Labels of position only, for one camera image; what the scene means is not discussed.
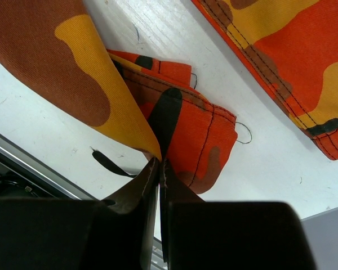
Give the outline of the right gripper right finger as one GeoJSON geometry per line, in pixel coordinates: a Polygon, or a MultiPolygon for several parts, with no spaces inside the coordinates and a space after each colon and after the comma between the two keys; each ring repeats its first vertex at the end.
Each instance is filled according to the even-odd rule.
{"type": "Polygon", "coordinates": [[[159,171],[161,238],[169,269],[316,269],[300,220],[286,203],[206,202],[159,171]]]}

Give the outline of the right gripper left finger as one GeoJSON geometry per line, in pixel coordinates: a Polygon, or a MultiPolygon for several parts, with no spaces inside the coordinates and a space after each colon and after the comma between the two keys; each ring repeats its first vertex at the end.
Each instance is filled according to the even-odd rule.
{"type": "Polygon", "coordinates": [[[149,269],[158,168],[102,200],[0,188],[0,269],[149,269]]]}

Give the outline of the orange camouflage trousers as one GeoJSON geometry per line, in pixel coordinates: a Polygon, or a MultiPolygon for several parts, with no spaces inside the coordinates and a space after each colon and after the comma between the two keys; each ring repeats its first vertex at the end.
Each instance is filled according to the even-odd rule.
{"type": "MultiPolygon", "coordinates": [[[[195,1],[282,111],[338,160],[338,1],[195,1]]],[[[168,159],[197,194],[218,179],[235,116],[191,66],[107,49],[83,1],[0,1],[0,63],[103,135],[168,159]]]]}

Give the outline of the aluminium rail frame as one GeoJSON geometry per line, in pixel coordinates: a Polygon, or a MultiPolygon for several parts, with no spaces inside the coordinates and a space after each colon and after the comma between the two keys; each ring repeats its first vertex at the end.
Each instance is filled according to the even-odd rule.
{"type": "Polygon", "coordinates": [[[0,188],[22,188],[33,197],[96,200],[0,135],[0,188]]]}

